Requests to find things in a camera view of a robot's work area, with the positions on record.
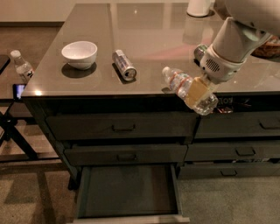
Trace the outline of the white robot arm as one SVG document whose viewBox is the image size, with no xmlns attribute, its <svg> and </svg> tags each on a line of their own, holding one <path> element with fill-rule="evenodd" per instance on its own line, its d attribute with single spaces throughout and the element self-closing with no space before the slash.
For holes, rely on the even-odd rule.
<svg viewBox="0 0 280 224">
<path fill-rule="evenodd" d="M 194 79 L 185 97 L 190 109 L 215 107 L 210 95 L 237 73 L 247 57 L 272 36 L 280 35 L 280 0 L 224 0 L 229 16 L 213 43 L 198 45 L 194 57 L 203 75 Z"/>
</svg>

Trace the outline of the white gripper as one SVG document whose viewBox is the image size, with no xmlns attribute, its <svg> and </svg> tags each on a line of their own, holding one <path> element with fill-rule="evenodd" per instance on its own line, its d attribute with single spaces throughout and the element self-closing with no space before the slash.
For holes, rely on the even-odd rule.
<svg viewBox="0 0 280 224">
<path fill-rule="evenodd" d="M 245 62 L 245 58 L 237 61 L 224 58 L 217 54 L 213 46 L 210 45 L 202 60 L 199 61 L 200 68 L 209 80 L 204 77 L 195 77 L 185 97 L 185 104 L 190 109 L 194 109 L 214 91 L 213 83 L 219 84 L 229 81 Z"/>
</svg>

